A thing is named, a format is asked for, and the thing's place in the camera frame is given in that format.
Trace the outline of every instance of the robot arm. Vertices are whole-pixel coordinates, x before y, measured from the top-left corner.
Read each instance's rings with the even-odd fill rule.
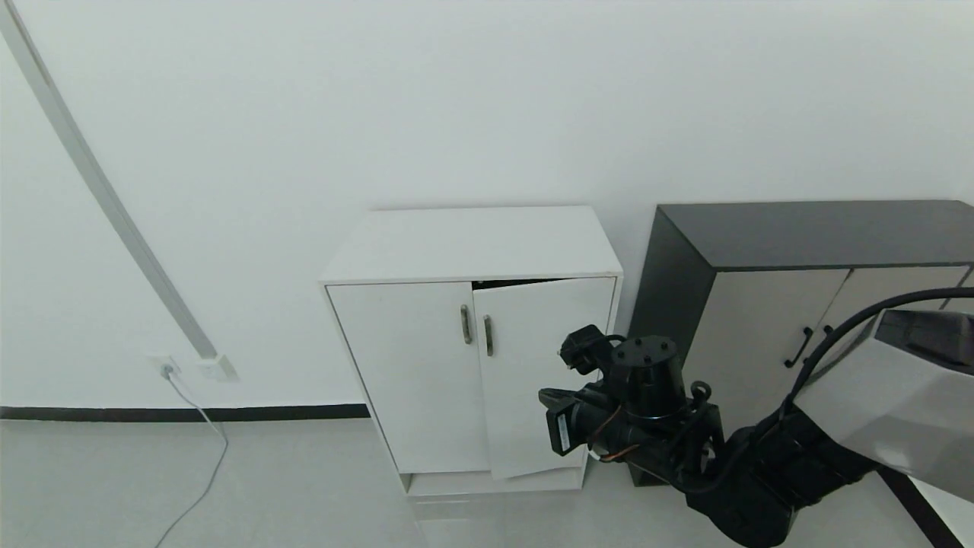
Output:
[[[856,314],[812,352],[778,410],[726,440],[710,387],[695,381],[687,394],[671,339],[587,326],[559,354],[601,378],[577,392],[539,392],[551,448],[587,445],[652,474],[748,548],[781,544],[798,510],[882,465],[974,500],[974,317],[887,309],[946,297],[974,289],[902,295]]]

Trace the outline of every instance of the cable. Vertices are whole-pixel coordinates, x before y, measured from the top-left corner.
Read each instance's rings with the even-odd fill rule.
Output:
[[[795,379],[795,384],[792,386],[791,392],[785,396],[784,401],[781,402],[781,407],[778,408],[778,412],[775,414],[777,419],[774,420],[763,420],[755,428],[754,435],[756,437],[761,437],[767,433],[770,428],[777,423],[781,417],[791,408],[792,402],[798,397],[798,393],[801,392],[802,388],[808,382],[808,378],[811,377],[812,372],[815,371],[815,366],[818,362],[825,357],[825,353],[828,352],[833,346],[839,342],[844,336],[849,332],[854,330],[856,326],[869,320],[873,316],[876,316],[883,310],[887,308],[896,308],[897,306],[903,306],[904,304],[910,304],[911,302],[919,302],[922,300],[939,300],[944,298],[974,298],[974,288],[941,288],[936,290],[923,290],[919,292],[912,292],[908,294],[901,294],[895,297],[891,297],[885,300],[881,300],[872,306],[867,306],[859,312],[856,312],[848,320],[842,322],[837,328],[832,330],[822,342],[818,343],[818,346],[811,352],[805,363],[802,365],[802,370],[799,371],[798,377]]]
[[[616,408],[616,411],[610,414],[609,418],[605,419],[602,422],[602,424],[600,424],[599,427],[596,428],[594,432],[592,432],[592,435],[588,437],[588,442],[590,444],[595,443],[595,439],[598,438],[599,434],[601,434],[602,431],[605,430],[605,427],[608,426],[610,422],[612,422],[612,419],[616,418],[616,415],[618,415],[619,411],[622,411],[622,404],[619,404],[618,407]]]
[[[730,455],[730,458],[724,464],[724,469],[717,475],[717,477],[705,486],[700,487],[690,487],[683,483],[682,480],[672,479],[669,481],[670,485],[677,490],[686,494],[703,494],[718,488],[724,480],[730,476],[731,470],[737,465],[737,462],[749,452],[750,449],[754,447],[764,435],[780,421],[784,413],[791,407],[792,402],[795,397],[805,386],[808,378],[811,376],[818,365],[818,362],[822,360],[825,353],[829,351],[841,338],[846,336],[849,332],[855,329],[856,326],[869,320],[873,316],[876,316],[883,310],[887,308],[895,308],[897,306],[903,306],[904,304],[910,304],[911,302],[918,302],[922,300],[935,300],[941,298],[974,298],[974,288],[941,288],[937,290],[924,290],[920,292],[913,292],[908,294],[901,294],[886,300],[877,302],[876,304],[863,308],[859,312],[855,313],[848,320],[842,322],[837,328],[835,328],[831,333],[829,333],[825,339],[815,347],[811,355],[802,365],[802,370],[798,374],[798,378],[795,379],[795,385],[792,387],[791,392],[785,397],[784,401],[781,403],[781,407],[778,412],[769,415],[767,418],[759,422],[754,431],[750,434],[749,438],[751,443],[741,444],[734,450]]]
[[[209,493],[209,489],[213,487],[213,481],[216,480],[216,473],[220,471],[220,465],[223,464],[223,457],[227,455],[227,449],[230,447],[230,440],[227,439],[226,433],[217,429],[216,426],[213,424],[213,422],[209,420],[209,417],[206,416],[206,411],[203,411],[203,409],[200,406],[189,401],[189,398],[184,396],[182,391],[179,390],[179,387],[176,386],[174,382],[172,382],[171,376],[173,373],[174,371],[172,370],[171,367],[169,366],[163,367],[163,378],[169,382],[169,385],[172,386],[172,389],[176,391],[176,394],[178,394],[179,397],[182,398],[182,401],[196,408],[196,411],[200,412],[200,414],[203,416],[203,419],[206,421],[206,424],[209,424],[209,427],[213,429],[213,432],[216,432],[217,436],[223,438],[223,452],[220,453],[220,458],[219,460],[216,461],[216,466],[213,467],[213,473],[210,474],[209,476],[209,482],[206,483],[206,489],[203,489],[203,494],[201,494],[200,497],[197,498],[193,504],[190,504],[189,508],[183,511],[182,514],[179,514],[179,517],[176,518],[171,525],[169,525],[169,527],[166,529],[166,532],[163,533],[163,536],[159,538],[159,542],[157,542],[153,548],[159,548],[160,546],[162,546],[163,542],[166,540],[166,537],[169,536],[169,533],[176,527],[176,525],[183,518],[185,518],[187,514],[192,512],[193,509],[196,508],[196,505],[199,504],[200,501],[203,500],[203,498]]]
[[[634,445],[631,445],[631,446],[629,446],[629,447],[625,448],[624,450],[621,450],[621,451],[619,451],[617,453],[607,454],[605,456],[602,456],[602,457],[599,458],[599,461],[600,462],[612,462],[613,460],[615,460],[615,459],[617,459],[617,458],[619,458],[621,456],[624,456],[624,455],[626,455],[626,454],[628,454],[628,453],[630,453],[632,451],[638,450],[638,449],[639,449],[639,444],[634,444]]]

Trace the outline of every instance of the gray floor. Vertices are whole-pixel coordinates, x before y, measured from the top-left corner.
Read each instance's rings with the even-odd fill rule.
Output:
[[[175,547],[732,547],[672,489],[594,464],[582,491],[407,500],[368,419],[227,423]],[[4,548],[151,548],[206,483],[203,424],[0,422]],[[799,515],[785,547],[930,545],[875,475]]]

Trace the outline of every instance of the cabinet top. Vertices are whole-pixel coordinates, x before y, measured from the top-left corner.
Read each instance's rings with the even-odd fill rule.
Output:
[[[406,210],[367,214],[320,281],[352,285],[621,273],[588,206]]]
[[[974,208],[953,200],[659,206],[718,270],[974,262]]]

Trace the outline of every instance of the gray cord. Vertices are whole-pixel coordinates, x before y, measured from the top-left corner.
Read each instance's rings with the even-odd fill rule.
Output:
[[[179,517],[176,518],[175,521],[172,522],[172,524],[169,526],[169,528],[166,529],[166,532],[163,533],[163,536],[159,539],[159,542],[157,542],[153,548],[159,548],[160,546],[162,546],[163,541],[166,540],[167,536],[169,536],[169,532],[176,527],[176,524],[178,524],[183,518],[185,518],[187,514],[192,512],[193,509],[196,508],[196,505],[199,504],[201,500],[203,500],[203,497],[205,497],[206,494],[209,493],[209,488],[213,487],[213,481],[216,480],[216,473],[219,472],[220,465],[223,464],[223,457],[227,455],[227,448],[230,447],[230,440],[227,439],[227,435],[224,432],[217,429],[215,425],[213,425],[212,421],[209,420],[209,417],[206,416],[206,411],[203,411],[203,409],[200,408],[200,406],[189,401],[189,399],[186,396],[184,396],[183,393],[179,390],[179,387],[176,386],[174,382],[172,382],[170,376],[173,373],[174,371],[169,366],[163,367],[163,371],[162,371],[163,378],[169,382],[169,385],[172,386],[172,389],[176,391],[176,394],[178,394],[179,397],[182,398],[184,402],[196,408],[196,411],[200,412],[200,414],[203,416],[203,419],[206,421],[206,424],[209,424],[209,427],[213,429],[213,432],[216,432],[217,436],[223,438],[223,452],[220,453],[220,459],[216,461],[216,466],[213,468],[213,473],[209,476],[209,483],[206,484],[206,489],[203,489],[203,494],[201,494],[200,498],[197,498],[196,502],[191,504],[190,507],[187,508],[182,514],[179,514]]]

